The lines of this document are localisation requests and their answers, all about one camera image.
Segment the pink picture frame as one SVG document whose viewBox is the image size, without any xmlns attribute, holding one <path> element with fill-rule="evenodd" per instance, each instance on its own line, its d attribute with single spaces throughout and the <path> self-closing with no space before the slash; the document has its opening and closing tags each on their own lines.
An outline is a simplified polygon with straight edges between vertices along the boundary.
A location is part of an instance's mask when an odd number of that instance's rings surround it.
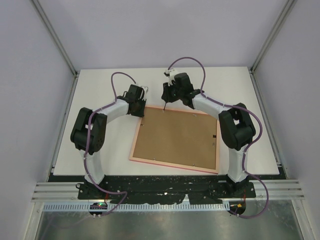
<svg viewBox="0 0 320 240">
<path fill-rule="evenodd" d="M 148 105 L 136 127 L 129 160 L 218 174 L 219 120 L 198 110 Z"/>
</svg>

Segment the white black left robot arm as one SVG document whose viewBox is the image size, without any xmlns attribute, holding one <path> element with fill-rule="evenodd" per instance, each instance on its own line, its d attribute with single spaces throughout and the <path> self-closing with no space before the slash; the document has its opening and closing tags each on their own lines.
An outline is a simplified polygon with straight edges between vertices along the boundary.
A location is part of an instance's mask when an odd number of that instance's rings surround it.
<svg viewBox="0 0 320 240">
<path fill-rule="evenodd" d="M 112 103 L 95 111 L 86 107 L 79 110 L 70 140 L 82 154 L 84 164 L 84 183 L 76 187 L 80 197 L 102 199 L 111 193 L 106 187 L 100 153 L 105 143 L 107 124 L 125 115 L 144 117 L 148 90 L 146 86 L 132 84 Z"/>
</svg>

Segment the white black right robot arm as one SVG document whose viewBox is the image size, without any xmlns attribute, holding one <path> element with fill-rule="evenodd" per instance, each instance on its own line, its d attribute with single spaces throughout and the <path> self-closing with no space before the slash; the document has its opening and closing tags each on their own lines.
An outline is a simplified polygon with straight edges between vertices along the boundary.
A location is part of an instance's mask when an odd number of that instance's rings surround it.
<svg viewBox="0 0 320 240">
<path fill-rule="evenodd" d="M 228 147 L 229 165 L 225 176 L 226 182 L 217 189 L 212 189 L 213 194 L 225 192 L 231 197 L 238 197 L 244 193 L 249 184 L 246 173 L 248 147 L 256 134 L 246 106 L 242 103 L 237 105 L 225 105 L 209 96 L 201 89 L 195 89 L 187 73 L 166 70 L 164 75 L 168 81 L 163 84 L 161 99 L 165 103 L 174 103 L 178 100 L 193 109 L 202 111 L 218 119 L 220 135 L 223 143 Z"/>
</svg>

